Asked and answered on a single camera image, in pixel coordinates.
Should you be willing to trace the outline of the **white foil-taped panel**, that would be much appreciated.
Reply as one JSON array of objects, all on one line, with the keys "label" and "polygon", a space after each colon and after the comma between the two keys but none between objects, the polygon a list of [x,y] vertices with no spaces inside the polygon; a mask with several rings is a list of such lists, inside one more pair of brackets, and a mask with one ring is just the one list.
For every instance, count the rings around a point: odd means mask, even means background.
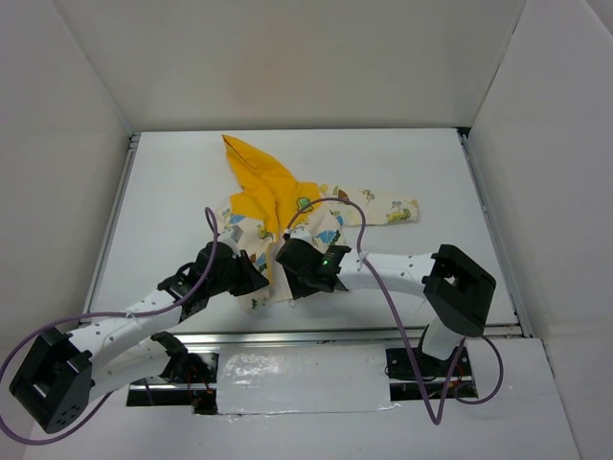
[{"label": "white foil-taped panel", "polygon": [[216,405],[222,415],[388,410],[386,353],[374,345],[225,347]]}]

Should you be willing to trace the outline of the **aluminium front rail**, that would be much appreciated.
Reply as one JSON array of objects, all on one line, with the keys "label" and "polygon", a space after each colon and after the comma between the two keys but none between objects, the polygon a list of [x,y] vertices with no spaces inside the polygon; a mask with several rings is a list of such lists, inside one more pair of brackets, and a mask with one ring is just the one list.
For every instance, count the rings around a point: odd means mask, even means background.
[{"label": "aluminium front rail", "polygon": [[305,331],[277,333],[178,333],[188,348],[218,348],[223,345],[290,346],[400,341],[397,329]]}]

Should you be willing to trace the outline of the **yellow hooded printed kids jacket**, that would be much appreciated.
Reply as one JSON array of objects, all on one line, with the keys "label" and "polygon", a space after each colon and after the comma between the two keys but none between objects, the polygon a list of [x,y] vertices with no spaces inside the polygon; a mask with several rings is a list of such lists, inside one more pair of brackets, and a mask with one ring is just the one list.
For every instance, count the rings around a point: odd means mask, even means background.
[{"label": "yellow hooded printed kids jacket", "polygon": [[239,297],[246,311],[292,298],[283,269],[275,262],[287,227],[306,230],[319,252],[345,242],[342,230],[358,227],[361,217],[348,199],[363,210],[370,226],[413,223],[419,202],[410,197],[352,189],[338,184],[302,182],[268,153],[224,134],[226,159],[241,188],[216,211],[217,225],[237,229],[238,248],[246,252],[269,285]]}]

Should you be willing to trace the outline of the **aluminium rail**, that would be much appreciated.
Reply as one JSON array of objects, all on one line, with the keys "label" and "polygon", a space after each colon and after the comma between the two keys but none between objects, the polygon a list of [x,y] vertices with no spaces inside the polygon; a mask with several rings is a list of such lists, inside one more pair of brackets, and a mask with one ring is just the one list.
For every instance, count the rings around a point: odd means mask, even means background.
[{"label": "aluminium rail", "polygon": [[125,161],[119,180],[119,184],[114,195],[113,203],[110,210],[110,215],[105,226],[104,235],[102,238],[102,244],[95,263],[92,278],[87,290],[87,294],[83,303],[82,312],[88,313],[92,309],[92,305],[95,302],[97,290],[102,282],[102,276],[105,271],[106,261],[114,238],[115,229],[121,213],[122,204],[125,197],[125,191],[129,181],[130,173],[132,170],[134,158],[140,144],[142,133],[135,132],[129,139],[127,152],[125,155]]},{"label": "aluminium rail", "polygon": [[188,348],[218,348],[223,345],[290,346],[400,341],[397,329],[305,331],[277,333],[178,333]]},{"label": "aluminium rail", "polygon": [[506,286],[506,291],[511,300],[514,314],[517,318],[518,326],[524,337],[534,338],[534,326],[532,324],[532,320],[526,312],[524,298],[518,289],[518,284],[514,274],[512,273],[511,266],[509,265],[509,260],[501,239],[501,234],[496,227],[494,208],[486,187],[486,181],[481,174],[478,158],[475,156],[469,142],[471,128],[469,126],[456,126],[455,130],[458,134],[459,141],[465,155],[465,161],[470,170],[470,175],[472,177],[476,193],[479,197],[482,213],[488,227],[493,249]]}]

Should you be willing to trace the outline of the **aluminium right side rail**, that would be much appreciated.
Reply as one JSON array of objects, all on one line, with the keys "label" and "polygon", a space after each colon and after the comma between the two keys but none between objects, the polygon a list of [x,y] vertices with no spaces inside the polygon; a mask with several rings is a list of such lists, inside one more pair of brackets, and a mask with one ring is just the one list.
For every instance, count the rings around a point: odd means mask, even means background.
[{"label": "aluminium right side rail", "polygon": [[455,130],[458,134],[459,141],[465,155],[465,161],[470,170],[470,175],[472,177],[476,193],[479,197],[482,213],[488,227],[493,249],[506,286],[506,291],[511,300],[514,314],[517,318],[518,326],[524,337],[534,338],[534,326],[532,324],[532,320],[526,312],[524,298],[518,289],[518,284],[514,274],[512,273],[511,266],[509,265],[509,260],[501,239],[501,234],[496,227],[494,208],[486,187],[486,181],[481,174],[478,158],[475,156],[469,142],[471,128],[469,126],[456,126]]}]

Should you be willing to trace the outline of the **aluminium left side rail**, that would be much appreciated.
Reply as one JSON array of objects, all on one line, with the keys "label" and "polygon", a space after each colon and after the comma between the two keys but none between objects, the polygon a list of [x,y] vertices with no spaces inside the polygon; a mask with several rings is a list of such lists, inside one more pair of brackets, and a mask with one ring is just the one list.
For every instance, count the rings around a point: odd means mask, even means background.
[{"label": "aluminium left side rail", "polygon": [[125,161],[119,180],[119,184],[114,195],[113,203],[110,210],[110,215],[105,226],[104,235],[102,238],[102,244],[95,263],[92,278],[87,290],[87,294],[83,303],[82,312],[88,313],[92,309],[92,305],[95,302],[97,290],[102,282],[102,276],[105,271],[106,261],[114,238],[115,229],[121,213],[122,204],[125,197],[125,191],[129,181],[130,173],[132,170],[134,158],[140,144],[142,133],[135,132],[129,139],[127,152],[125,155]]}]

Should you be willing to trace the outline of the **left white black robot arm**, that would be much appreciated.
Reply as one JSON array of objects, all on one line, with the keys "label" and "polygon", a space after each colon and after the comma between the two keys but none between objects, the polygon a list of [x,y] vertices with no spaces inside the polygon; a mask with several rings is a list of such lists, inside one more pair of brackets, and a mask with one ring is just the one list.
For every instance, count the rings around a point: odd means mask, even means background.
[{"label": "left white black robot arm", "polygon": [[211,297],[238,297],[268,279],[243,250],[208,243],[157,288],[116,317],[67,333],[40,333],[10,384],[12,395],[47,434],[71,425],[97,397],[135,380],[185,383],[205,378],[206,363],[170,328],[204,310]]}]

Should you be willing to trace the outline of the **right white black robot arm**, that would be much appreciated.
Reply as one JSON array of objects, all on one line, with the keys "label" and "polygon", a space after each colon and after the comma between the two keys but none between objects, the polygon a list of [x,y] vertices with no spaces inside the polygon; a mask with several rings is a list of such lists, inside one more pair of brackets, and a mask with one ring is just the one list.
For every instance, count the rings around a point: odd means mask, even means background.
[{"label": "right white black robot arm", "polygon": [[288,238],[276,255],[294,299],[314,293],[381,289],[425,300],[435,318],[417,351],[423,373],[438,375],[461,340],[483,335],[496,281],[460,248],[443,244],[433,253],[362,253],[333,245],[322,253]]}]

